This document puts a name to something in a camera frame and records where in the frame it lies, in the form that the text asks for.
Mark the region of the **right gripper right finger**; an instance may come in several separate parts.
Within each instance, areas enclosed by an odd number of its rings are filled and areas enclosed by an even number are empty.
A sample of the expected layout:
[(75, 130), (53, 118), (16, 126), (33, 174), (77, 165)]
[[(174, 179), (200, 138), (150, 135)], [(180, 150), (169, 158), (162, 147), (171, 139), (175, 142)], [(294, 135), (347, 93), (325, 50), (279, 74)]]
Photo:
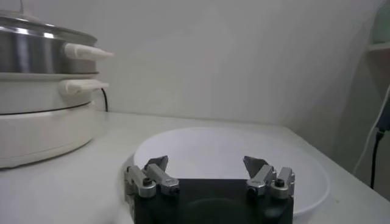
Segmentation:
[(254, 197), (270, 195), (276, 199), (294, 196), (295, 173), (289, 167), (282, 167), (277, 173), (265, 160), (245, 156), (243, 163), (250, 178), (246, 181), (247, 193)]

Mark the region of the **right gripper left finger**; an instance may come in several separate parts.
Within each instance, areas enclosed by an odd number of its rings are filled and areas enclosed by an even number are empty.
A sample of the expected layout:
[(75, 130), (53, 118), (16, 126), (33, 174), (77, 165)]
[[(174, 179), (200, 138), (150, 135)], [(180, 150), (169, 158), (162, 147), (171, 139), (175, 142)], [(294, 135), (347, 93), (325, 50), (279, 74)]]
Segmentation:
[(157, 194), (158, 187), (163, 195), (172, 197), (179, 195), (179, 180), (165, 172), (168, 160), (168, 156), (165, 155), (150, 159), (142, 169), (136, 165), (128, 166), (125, 170), (127, 195), (152, 198)]

